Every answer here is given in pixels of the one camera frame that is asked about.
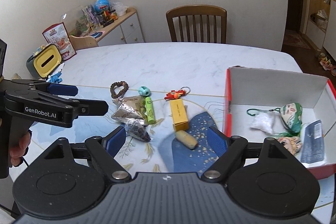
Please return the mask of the person left hand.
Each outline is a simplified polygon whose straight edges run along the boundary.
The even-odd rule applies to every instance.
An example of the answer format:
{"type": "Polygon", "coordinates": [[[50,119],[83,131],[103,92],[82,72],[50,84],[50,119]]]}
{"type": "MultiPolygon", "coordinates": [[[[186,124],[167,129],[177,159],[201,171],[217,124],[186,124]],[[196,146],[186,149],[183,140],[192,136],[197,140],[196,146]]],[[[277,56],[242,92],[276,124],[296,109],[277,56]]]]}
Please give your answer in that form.
{"type": "Polygon", "coordinates": [[[31,143],[31,131],[29,130],[24,136],[21,137],[19,143],[9,149],[10,161],[12,166],[19,166],[23,162],[23,157],[28,151],[31,143]]]}

